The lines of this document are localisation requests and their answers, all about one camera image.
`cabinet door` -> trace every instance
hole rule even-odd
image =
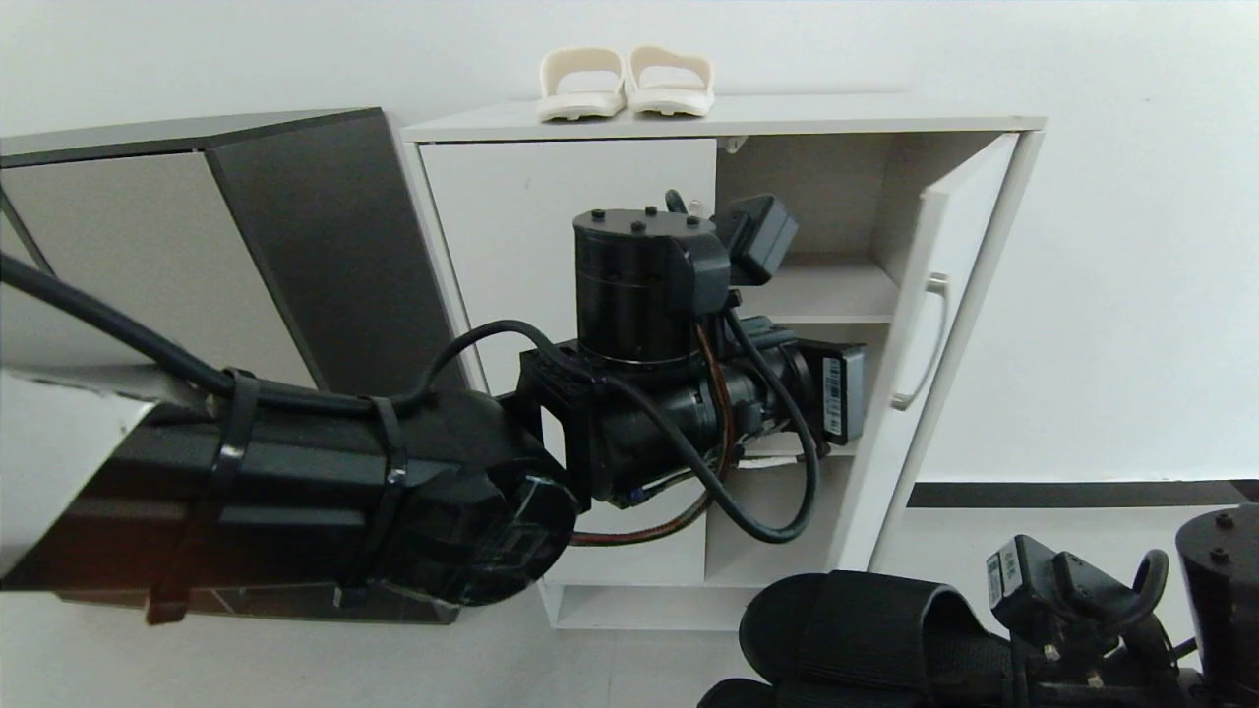
[[[596,208],[663,208],[665,190],[713,204],[716,141],[623,140],[423,145],[419,149],[472,326],[516,319],[555,341],[577,336],[573,217]],[[490,392],[515,388],[524,338],[477,345]],[[563,461],[558,423],[546,447]],[[669,520],[699,496],[699,482],[651,504],[619,510],[596,503],[587,532],[622,533]],[[548,581],[579,585],[697,585],[704,581],[703,520],[666,539],[624,548],[570,548]]]
[[[845,493],[831,561],[865,569],[903,474],[1017,134],[998,136],[922,194],[913,249]]]
[[[4,170],[57,277],[215,367],[313,385],[199,152]]]

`black strap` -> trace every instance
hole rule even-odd
[[[210,464],[205,490],[184,520],[170,564],[149,590],[145,621],[150,625],[178,622],[188,614],[190,590],[185,581],[185,566],[189,554],[205,544],[219,523],[232,484],[244,462],[244,451],[258,412],[261,383],[248,372],[228,369],[228,373],[235,384],[232,389],[232,408],[223,422],[223,438],[214,454],[214,462]]]
[[[385,479],[380,490],[380,500],[376,503],[376,513],[368,522],[368,534],[363,539],[363,547],[350,566],[350,572],[337,586],[332,601],[337,607],[358,607],[366,601],[368,581],[384,544],[389,527],[393,525],[398,506],[402,505],[402,493],[407,486],[407,462],[410,456],[407,454],[407,440],[402,433],[402,425],[398,422],[398,413],[388,398],[368,397],[376,408],[376,417],[380,418],[380,430],[384,432],[385,446]]]
[[[922,695],[787,679],[778,684],[774,708],[920,708]]]
[[[799,644],[799,675],[930,698],[927,637],[986,637],[952,587],[878,573],[833,571]]]

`label sticker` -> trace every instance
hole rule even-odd
[[[1015,542],[1001,547],[1001,587],[1005,597],[1010,597],[1016,590],[1022,587],[1022,568],[1019,564],[1019,552],[1015,551]]]
[[[844,435],[844,370],[838,359],[822,359],[822,427]]]
[[[1001,602],[1001,553],[988,556],[988,607],[996,608]]]

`gray cabinet door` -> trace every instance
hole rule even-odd
[[[313,385],[200,152],[4,170],[62,280],[215,367]]]

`cabinet top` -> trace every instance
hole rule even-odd
[[[1042,116],[958,107],[913,93],[718,96],[708,117],[622,111],[612,118],[539,123],[534,101],[486,106],[402,130],[407,142],[608,140],[833,132],[1024,131]]]

